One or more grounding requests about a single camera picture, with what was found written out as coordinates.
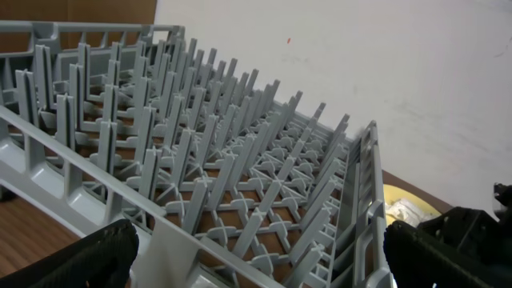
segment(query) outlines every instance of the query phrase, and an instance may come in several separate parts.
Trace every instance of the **gray plastic rack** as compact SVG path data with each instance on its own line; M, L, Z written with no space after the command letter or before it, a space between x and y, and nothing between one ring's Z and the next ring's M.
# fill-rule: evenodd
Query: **gray plastic rack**
M332 131L324 103L275 102L279 80L215 67L182 26L0 22L12 32L30 44L0 54L0 185L80 236L130 219L132 287L391 287L375 122L350 140L348 115Z

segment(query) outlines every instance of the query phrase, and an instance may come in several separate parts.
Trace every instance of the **wooden surface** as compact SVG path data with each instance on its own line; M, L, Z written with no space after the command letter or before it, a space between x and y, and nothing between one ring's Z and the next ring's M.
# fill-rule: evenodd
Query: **wooden surface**
M20 197L0 202L0 277L79 240Z

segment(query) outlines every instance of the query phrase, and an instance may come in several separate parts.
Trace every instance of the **plastic tine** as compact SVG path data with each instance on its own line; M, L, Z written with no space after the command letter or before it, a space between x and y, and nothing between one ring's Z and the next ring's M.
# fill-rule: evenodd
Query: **plastic tine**
M160 72L160 63L162 63L162 56L164 54L164 48L166 46L166 42L163 40L158 41L157 45L157 53L154 56L154 65L153 65L153 80L158 79L158 73Z
M150 65L150 60L147 57L139 57L135 61L137 65L134 70L134 80L135 85L137 85L140 78L147 77L147 67Z
M256 157L258 156L258 153L263 145L263 142L265 141L265 136L269 130L269 127L269 123L263 123L259 128L258 135L256 136L256 140L254 141L253 148L250 150L250 154L247 159L247 165L245 167L246 170L248 170L250 166L254 164L254 160L256 160Z
M35 61L39 106L48 111L54 106L54 82L51 73L50 48L36 45Z
M180 55L183 51L182 44L183 44L183 40L181 40L180 38L178 38L176 40L176 43L174 44L173 57L170 62L170 70L173 72L178 71L178 62L179 62Z
M304 217L302 217L299 225L304 230L310 222L313 220L317 212L323 207L325 201L332 195L334 189L339 187L339 183L336 179L330 179L329 182L322 188L318 197L312 201L312 204L307 208Z
M261 212L257 207L254 209L254 212L249 217L249 221L246 226L242 230L242 233L238 237L236 244L234 244L234 248L232 253L236 256L242 258L247 250L249 249L250 243L253 241L256 232L258 232L258 228L262 224L263 220L266 217L266 212Z
M144 107L142 112L142 120L138 127L137 146L135 147L134 156L134 160L140 164L144 163L146 149L152 146L155 114L155 108Z
M71 96L57 95L57 134L56 139L72 150L74 139L74 99Z
M175 79L176 79L175 72L167 72L166 84L163 87L162 96L160 97L160 110L159 110L160 119L165 119L169 116L170 105L174 101L174 94L173 94L172 90L175 86L178 85L178 84L174 83Z
M190 129L183 129L182 138L180 139L178 146L178 153L174 160L173 173L170 177L170 182L175 186L179 186L185 176L186 166L188 164L190 145L192 144L192 138L194 137L194 131Z
M313 129L310 128L309 126L304 129L300 139L297 140L294 148L292 149L292 151L290 153L291 157L298 157L300 155L300 153L302 152L302 149L304 148L304 145L306 144L307 140L310 138L311 133L313 133Z
M233 154L226 154L222 160L221 169L218 173L217 180L215 180L214 188L211 191L210 200L208 200L207 203L208 208L211 210L217 209L226 192L226 185L234 164L234 159L235 156Z
M237 109L235 105L230 105L230 108L227 110L226 116L222 120L221 129L217 133L217 140L215 140L215 148L221 150L226 144L227 135L230 132L231 123L234 117L234 111Z
M208 55L208 62L207 64L213 65L215 62L215 56L217 55L217 49L212 48L210 49L210 54Z
M142 77L137 81L135 87L135 112L134 112L134 127L138 128L139 123L142 119L142 112L144 107L150 100L150 80L147 77Z
M238 82L238 85L234 88L232 101L236 106L240 106L240 101L242 100L243 91L246 88L248 77L248 73L244 72Z
M214 81L222 81L224 75L224 69L226 68L226 61L220 61L218 63L217 70L215 71Z
M118 42L112 42L112 47L110 48L110 60L121 61L121 46Z
M114 172L115 144L118 124L102 121L99 132L98 156L96 165L109 174Z
M194 84L197 82L198 80L198 75L199 75L199 72L201 71L201 65L202 65L202 57L204 56L205 54L205 51L204 50L201 50L199 49L198 50L198 53L195 55L195 60L194 60L194 68L196 70L196 74L194 76Z
M212 90L210 94L210 102L208 103L208 107L206 108L206 115L212 115L217 112L218 106L218 98L221 94L222 82L216 81L212 85Z
M18 90L20 115L25 121L39 127L39 112L35 95L34 74L27 70L16 70L16 87Z
M178 60L178 67L176 68L176 86L173 87L173 93L179 92L184 81L183 75L186 71L186 60L188 57L187 52L181 52Z
M166 76L167 76L167 71L169 69L169 60L170 60L170 55L168 54L164 54L162 55L162 62L160 63L160 71L158 72L158 78L157 78L157 86L156 86L156 95L160 96L162 95L162 92L163 92L163 87L165 85L165 82L166 82Z
M83 67L83 78L82 89L85 92L83 95L84 100L89 100L89 87L90 87L90 45L85 43L78 44L78 64Z
M196 161L200 167L206 162L208 153L210 152L210 144L214 139L215 127L217 126L218 116L210 115L206 121L205 131L202 133L202 138L199 143L199 150L196 156Z
M313 221L311 221L311 224L302 231L301 237L297 240L290 251L290 260L292 265L297 264L300 257L307 250L307 247L309 247L314 240L315 235L323 229L325 224L328 223L329 216L330 213L328 209L321 209L314 217Z
M135 71L138 70L140 65L140 58L144 58L146 56L146 43L144 41L137 42L137 48L135 50L135 58L134 58L134 75L136 75Z
M231 131L231 137L237 137L238 134L240 133L240 130L243 125L243 119L247 114L247 110L249 109L249 102L250 102L250 97L245 96L243 99L242 105L240 106L240 110L238 111L237 117L234 120L233 130Z
M78 131L83 128L83 104L86 100L83 73L82 66L70 64L70 95L74 97L74 123Z
M274 84L272 85L270 95L269 95L268 99L266 100L264 111L268 111L268 110L270 110L270 108L272 108L272 104L274 104L274 97L275 97L276 93L278 92L279 84L281 84L281 82L276 79L274 81Z
M109 68L106 73L106 84L119 86L120 62L109 60Z
M282 181L273 180L269 186L269 189L266 191L265 196L263 196L262 201L259 203L258 208L261 212L267 213L270 208L272 208L272 203L274 203L275 198L278 196L279 191L281 190Z
M209 63L204 65L204 67L202 68L201 83L199 84L199 86L201 88L206 88L206 85L208 85L208 81L210 80L210 75L211 75L212 69L213 69L213 66Z
M256 78L258 77L258 69L253 69L250 73L249 81L247 83L246 88L243 91L244 95L249 95L253 91L254 84L256 83Z
M324 102L320 103L320 106L316 109L311 119L315 118L319 120L324 108L326 108L326 104Z
M318 193L320 193L323 186L330 180L330 177L333 176L340 168L342 167L342 162L339 159L334 159L329 167L325 171L322 176L317 176L315 179L315 183L317 184L314 188L313 192L310 195L310 200L314 200L317 197Z
M190 92L192 91L192 87L194 86L194 78L195 78L195 75L197 74L197 71L195 68L189 68L187 71L186 71L186 76L185 76L185 85L183 87L183 91L182 91L182 96L184 97L185 101L184 101L184 106L183 106L183 109L185 110L186 108L188 108L189 106L189 97L190 97Z
M297 91L293 101L290 101L290 108L288 109L288 115L286 116L286 124L290 122L295 116L295 110L297 109L298 103L301 101L302 91Z
M276 113L274 118L272 119L272 125L270 126L272 128L271 133L269 133L268 142L266 143L266 147L271 146L272 142L276 139L279 132L282 130L282 124L285 121L286 117L286 110L288 110L288 103L285 103L281 106L281 112Z
M195 47L198 44L198 40L196 38L192 38L189 43L189 53L186 55L185 61L185 69L188 69L192 66L192 60L194 60Z
M299 287L310 274L312 269L316 267L318 261L322 258L323 251L323 245L312 247L300 263L292 269L290 275L285 278L282 283L284 287Z
M118 116L118 93L117 86L105 85L105 97L103 99L103 121L116 122Z
M199 88L195 91L194 104L192 105L192 110L189 115L188 127L192 130L195 130L195 127L198 125L199 115L202 107L202 100L206 95L206 90Z
M263 151L266 150L269 144L272 143L272 141L275 139L275 136L272 138L272 135L274 135L275 127L277 127L279 123L279 113L274 113L270 118L270 127L269 130L266 132L265 140L263 141L262 146L260 147L260 153L263 153Z
M174 145L176 134L178 133L179 117L182 113L183 97L179 94L174 97L173 105L170 110L170 116L166 120L166 134L163 138L163 147L170 148Z
M230 65L227 68L226 76L224 79L231 79L234 75L234 70L237 67L238 60L236 58L232 58L230 61ZM226 92L228 81L224 81L224 85L222 86L222 92Z
M247 115L243 120L244 128L248 128L253 123L254 114L256 113L256 108L258 108L258 102L261 96L262 92L256 91L254 96L250 98L249 107L247 108Z
M199 225L199 219L206 201L207 183L203 179L194 181L194 192L189 202L189 208L185 212L183 226L185 232L194 234Z
M237 161L234 164L234 168L231 171L230 176L230 190L233 190L240 180L242 173L244 172L243 168L246 166L247 159L249 157L249 152L254 144L255 136L254 134L248 134L246 136L246 140L243 143L243 148L240 154L237 157Z
M266 113L266 111L265 111L266 100L268 99L268 97L270 97L271 91L272 91L272 86L270 84L267 84L265 86L263 94L258 102L258 107L256 108L256 114L254 115L255 118L260 118L264 113Z
M158 150L155 148L146 150L138 192L152 201L154 200L154 191L157 187L159 160L160 155Z
M226 77L226 79L229 79L229 84L227 85L227 87L225 89L225 92L224 92L224 95L222 96L221 106L220 106L220 109L219 109L219 112L218 112L219 115L226 114L227 109L228 109L228 107L231 104L231 97L233 96L234 88L237 85L237 78L236 77L232 77L232 78Z

